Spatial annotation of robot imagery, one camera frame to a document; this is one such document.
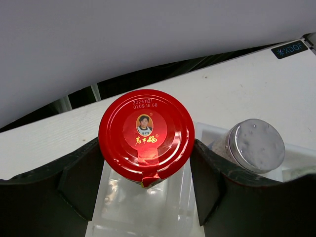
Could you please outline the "white three-compartment tray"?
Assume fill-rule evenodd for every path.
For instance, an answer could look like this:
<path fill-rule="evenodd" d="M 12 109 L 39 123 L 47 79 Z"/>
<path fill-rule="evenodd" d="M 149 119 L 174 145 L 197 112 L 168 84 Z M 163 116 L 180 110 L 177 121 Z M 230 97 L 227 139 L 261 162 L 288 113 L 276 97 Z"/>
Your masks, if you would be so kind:
<path fill-rule="evenodd" d="M 211 144 L 228 130 L 195 123 L 196 138 Z M 261 176 L 288 181 L 316 171 L 316 148 L 286 144 L 282 165 Z M 116 173 L 105 162 L 92 221 L 85 237 L 205 237 L 199 226 L 190 161 L 149 189 Z"/>

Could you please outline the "right blue table sticker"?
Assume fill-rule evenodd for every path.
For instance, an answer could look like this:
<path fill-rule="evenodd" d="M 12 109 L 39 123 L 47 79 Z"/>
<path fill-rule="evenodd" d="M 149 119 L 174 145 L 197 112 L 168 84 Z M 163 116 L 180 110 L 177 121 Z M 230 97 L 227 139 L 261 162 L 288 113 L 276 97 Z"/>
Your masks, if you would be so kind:
<path fill-rule="evenodd" d="M 272 53 L 277 59 L 283 59 L 301 52 L 308 50 L 309 48 L 301 41 L 293 41 L 275 48 L 272 48 Z"/>

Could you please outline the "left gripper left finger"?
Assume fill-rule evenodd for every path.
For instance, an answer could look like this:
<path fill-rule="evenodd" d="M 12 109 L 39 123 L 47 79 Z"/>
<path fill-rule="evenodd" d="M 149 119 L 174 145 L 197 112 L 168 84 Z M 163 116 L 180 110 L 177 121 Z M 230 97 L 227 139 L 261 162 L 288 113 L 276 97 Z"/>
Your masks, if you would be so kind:
<path fill-rule="evenodd" d="M 98 139 L 31 171 L 0 181 L 2 237 L 83 237 L 104 166 Z"/>

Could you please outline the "silver lid white shaker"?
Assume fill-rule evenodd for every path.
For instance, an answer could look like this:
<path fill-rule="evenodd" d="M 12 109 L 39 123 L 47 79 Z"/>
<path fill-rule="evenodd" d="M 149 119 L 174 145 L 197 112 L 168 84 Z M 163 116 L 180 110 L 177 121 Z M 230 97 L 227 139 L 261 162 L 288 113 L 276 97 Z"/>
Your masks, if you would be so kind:
<path fill-rule="evenodd" d="M 258 174 L 281 166 L 285 144 L 279 132 L 269 123 L 251 118 L 239 122 L 209 145 L 217 155 Z"/>

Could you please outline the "red lid chili jar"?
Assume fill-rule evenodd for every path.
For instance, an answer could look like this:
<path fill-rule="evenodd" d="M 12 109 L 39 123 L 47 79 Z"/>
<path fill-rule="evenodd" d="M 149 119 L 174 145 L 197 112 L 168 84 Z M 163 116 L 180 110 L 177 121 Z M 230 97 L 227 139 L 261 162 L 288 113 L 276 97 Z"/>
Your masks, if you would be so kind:
<path fill-rule="evenodd" d="M 114 171 L 150 188 L 187 162 L 195 129 L 189 112 L 176 98 L 159 90 L 140 89 L 119 97 L 107 108 L 98 140 Z"/>

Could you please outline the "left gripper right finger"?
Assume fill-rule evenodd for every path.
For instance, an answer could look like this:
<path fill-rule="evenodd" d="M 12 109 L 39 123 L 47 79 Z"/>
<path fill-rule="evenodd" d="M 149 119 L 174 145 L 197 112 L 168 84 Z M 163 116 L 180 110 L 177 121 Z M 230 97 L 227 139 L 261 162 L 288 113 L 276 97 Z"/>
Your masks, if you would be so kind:
<path fill-rule="evenodd" d="M 207 237 L 313 237 L 316 177 L 282 183 L 222 158 L 200 140 L 190 155 L 199 224 Z"/>

